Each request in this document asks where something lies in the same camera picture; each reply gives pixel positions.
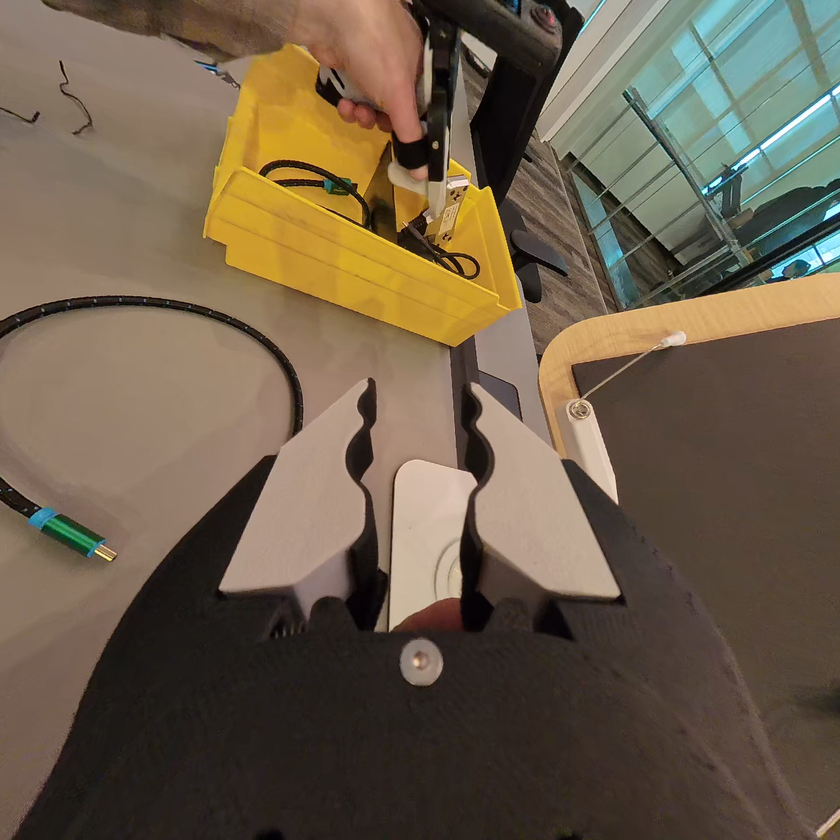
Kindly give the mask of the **person's left hand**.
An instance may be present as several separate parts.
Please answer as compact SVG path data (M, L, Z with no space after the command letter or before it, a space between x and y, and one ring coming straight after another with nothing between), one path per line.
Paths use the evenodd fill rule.
M342 121L394 132L402 143L423 138L415 94L423 41L402 3L300 2L289 39L306 47L319 63L346 71L370 100L341 100Z

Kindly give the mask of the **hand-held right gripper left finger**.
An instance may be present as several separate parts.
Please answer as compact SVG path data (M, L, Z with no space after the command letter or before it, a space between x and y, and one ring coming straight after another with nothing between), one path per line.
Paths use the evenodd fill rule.
M376 383L363 379L280 450L219 585L290 597L301 617L324 597L378 617L382 570L364 473L373 462Z

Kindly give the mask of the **person's left forearm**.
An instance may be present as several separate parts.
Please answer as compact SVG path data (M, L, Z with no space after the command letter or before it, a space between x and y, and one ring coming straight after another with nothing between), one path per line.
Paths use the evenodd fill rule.
M123 33L172 39L207 56L233 60L279 51L287 44L327 45L338 33L334 2L292 1L43 1Z

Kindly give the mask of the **white stand base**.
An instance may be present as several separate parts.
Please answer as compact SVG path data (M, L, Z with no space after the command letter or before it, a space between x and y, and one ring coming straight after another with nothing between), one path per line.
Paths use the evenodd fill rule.
M433 603L459 598L460 542L476 479L421 459L394 479L388 629Z

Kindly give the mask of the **yellow plastic bin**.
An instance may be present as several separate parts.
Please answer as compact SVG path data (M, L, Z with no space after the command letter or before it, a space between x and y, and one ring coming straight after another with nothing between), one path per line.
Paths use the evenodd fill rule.
M272 162L299 161L360 194L368 187L390 137L343 122L316 92L318 69L294 45L252 61L227 122L204 236L226 247L230 266L452 347L521 309L489 188L467 189L444 246L477 259L469 280L363 229L351 196L278 184L314 174L260 174Z

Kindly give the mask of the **black adapter with thin cable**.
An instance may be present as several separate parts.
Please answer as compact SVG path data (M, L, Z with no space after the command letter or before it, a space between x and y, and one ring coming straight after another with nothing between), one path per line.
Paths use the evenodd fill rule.
M441 248L433 238L426 236L427 232L428 222L425 214L421 213L397 233L396 243L415 256L466 280L478 278L480 263L475 257Z

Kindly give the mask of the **black board with wooden edge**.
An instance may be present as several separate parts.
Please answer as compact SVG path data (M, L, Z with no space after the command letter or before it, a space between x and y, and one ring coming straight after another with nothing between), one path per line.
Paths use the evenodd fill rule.
M592 396L620 505L700 594L809 820L838 806L838 273L578 322L539 369Z

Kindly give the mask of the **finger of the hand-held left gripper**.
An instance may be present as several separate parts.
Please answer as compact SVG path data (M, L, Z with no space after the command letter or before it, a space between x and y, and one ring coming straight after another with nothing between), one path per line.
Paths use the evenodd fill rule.
M445 211L452 112L455 104L457 64L449 59L435 68L433 59L423 62L423 94L426 98L427 200L432 219Z

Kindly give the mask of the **black office chair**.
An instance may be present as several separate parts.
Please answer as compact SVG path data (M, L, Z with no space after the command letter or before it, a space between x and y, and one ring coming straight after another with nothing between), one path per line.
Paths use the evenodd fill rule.
M575 32L563 33L560 57L541 78L529 75L509 59L496 58L470 122L478 183L492 191L522 297L530 303L542 299L539 267L562 277L568 276L568 267L555 248L527 231L520 211L508 200L508 193L543 105L576 38Z

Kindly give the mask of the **white board holder bar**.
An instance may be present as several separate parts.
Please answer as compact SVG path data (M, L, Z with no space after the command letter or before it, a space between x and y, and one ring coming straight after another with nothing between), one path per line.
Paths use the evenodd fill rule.
M569 457L615 502L618 491L613 464L591 403L580 398L565 407L570 442Z

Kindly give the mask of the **silver flat device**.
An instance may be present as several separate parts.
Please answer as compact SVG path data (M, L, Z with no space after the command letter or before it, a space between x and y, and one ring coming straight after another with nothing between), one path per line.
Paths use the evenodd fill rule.
M444 208L438 215L434 215L429 207L422 214L423 235L431 244L439 248L448 245L455 234L459 211L470 187L467 175L450 175L445 190Z

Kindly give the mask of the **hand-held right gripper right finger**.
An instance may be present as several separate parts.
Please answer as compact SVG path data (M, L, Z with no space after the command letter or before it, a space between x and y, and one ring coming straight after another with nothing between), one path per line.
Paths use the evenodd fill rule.
M539 620L556 600L616 602L620 587L562 458L477 383L463 387L467 502L459 561L463 624L513 600Z

